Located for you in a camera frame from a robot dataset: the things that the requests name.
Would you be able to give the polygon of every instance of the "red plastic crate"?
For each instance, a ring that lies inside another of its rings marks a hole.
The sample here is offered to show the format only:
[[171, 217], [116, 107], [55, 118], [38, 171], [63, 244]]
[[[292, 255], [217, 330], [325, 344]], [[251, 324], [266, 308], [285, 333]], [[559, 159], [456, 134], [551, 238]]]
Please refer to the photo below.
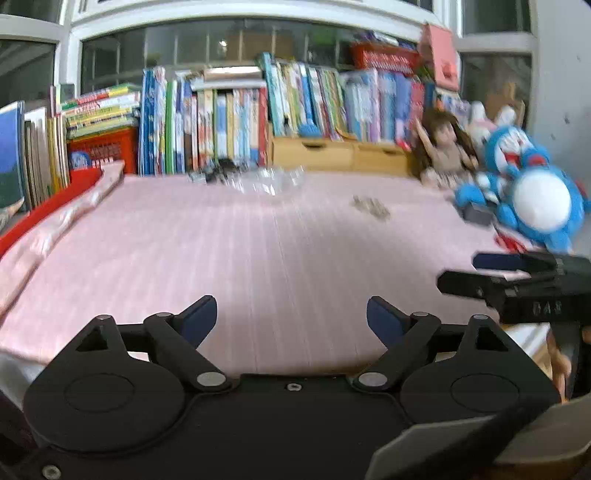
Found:
[[136, 173], [138, 129], [126, 127], [112, 132], [76, 138], [68, 142], [70, 168], [100, 167], [101, 164], [123, 160], [126, 174]]
[[420, 54], [407, 48], [379, 43], [356, 43], [351, 46], [355, 68], [378, 69], [411, 76], [420, 62]]

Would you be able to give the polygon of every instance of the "green book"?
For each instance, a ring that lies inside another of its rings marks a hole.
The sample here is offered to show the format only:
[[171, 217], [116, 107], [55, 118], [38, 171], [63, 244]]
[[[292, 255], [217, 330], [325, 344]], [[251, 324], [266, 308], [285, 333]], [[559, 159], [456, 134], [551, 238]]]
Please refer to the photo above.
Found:
[[166, 152], [165, 152], [165, 173], [172, 174], [173, 172], [173, 86], [174, 82], [168, 82], [166, 85]]

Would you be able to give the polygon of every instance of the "doraemon plush toy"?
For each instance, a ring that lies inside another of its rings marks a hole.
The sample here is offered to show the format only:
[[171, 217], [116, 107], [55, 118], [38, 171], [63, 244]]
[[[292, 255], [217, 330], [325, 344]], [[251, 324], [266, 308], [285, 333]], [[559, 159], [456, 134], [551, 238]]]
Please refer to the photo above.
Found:
[[520, 128], [507, 126], [494, 131], [485, 144], [485, 172], [476, 175], [476, 185], [462, 185], [456, 190], [456, 204], [480, 203], [482, 198], [499, 203], [505, 190], [522, 167], [547, 165], [545, 149], [537, 147]]
[[552, 166], [544, 148], [537, 147], [516, 127], [495, 131], [486, 144], [488, 172], [476, 185], [456, 190], [456, 204], [497, 203], [501, 225], [540, 242], [551, 252], [571, 248], [570, 238], [580, 229], [591, 202], [562, 170]]
[[555, 253], [567, 253], [570, 238], [583, 225], [591, 202], [574, 181], [551, 165], [527, 167], [519, 172], [500, 203], [501, 225], [517, 230]]

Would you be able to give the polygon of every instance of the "doll's hair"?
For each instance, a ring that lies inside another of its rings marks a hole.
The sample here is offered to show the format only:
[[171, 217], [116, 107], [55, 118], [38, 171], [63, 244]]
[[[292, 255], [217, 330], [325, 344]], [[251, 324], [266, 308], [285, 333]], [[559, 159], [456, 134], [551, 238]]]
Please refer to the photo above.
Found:
[[[456, 133], [456, 142], [460, 145], [468, 154], [469, 157], [476, 157], [476, 150], [474, 150], [474, 146], [472, 145], [472, 140], [470, 136], [462, 130], [460, 124], [457, 121], [457, 118], [449, 112], [445, 112], [442, 110], [438, 110], [436, 108], [428, 108], [423, 113], [423, 121], [421, 122], [423, 127], [427, 131], [429, 135], [429, 140], [434, 147], [437, 146], [437, 141], [435, 140], [435, 132], [439, 129], [443, 124], [450, 123], [452, 125], [453, 131]], [[420, 138], [417, 138], [417, 142], [415, 147], [413, 148], [414, 157], [418, 163], [420, 171], [425, 170], [425, 168], [429, 168], [433, 166], [433, 161], [431, 157], [427, 154], [427, 150], [425, 149], [425, 145]]]

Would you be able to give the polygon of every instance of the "doll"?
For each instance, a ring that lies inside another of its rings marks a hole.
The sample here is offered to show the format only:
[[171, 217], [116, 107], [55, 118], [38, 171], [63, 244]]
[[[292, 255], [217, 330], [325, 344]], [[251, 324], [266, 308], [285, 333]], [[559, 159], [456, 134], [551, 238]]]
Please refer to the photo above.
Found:
[[415, 127], [421, 139], [415, 156], [423, 169], [423, 184], [453, 190], [463, 183], [473, 183], [472, 172], [478, 167], [476, 151], [455, 116], [428, 109], [423, 124], [416, 120]]

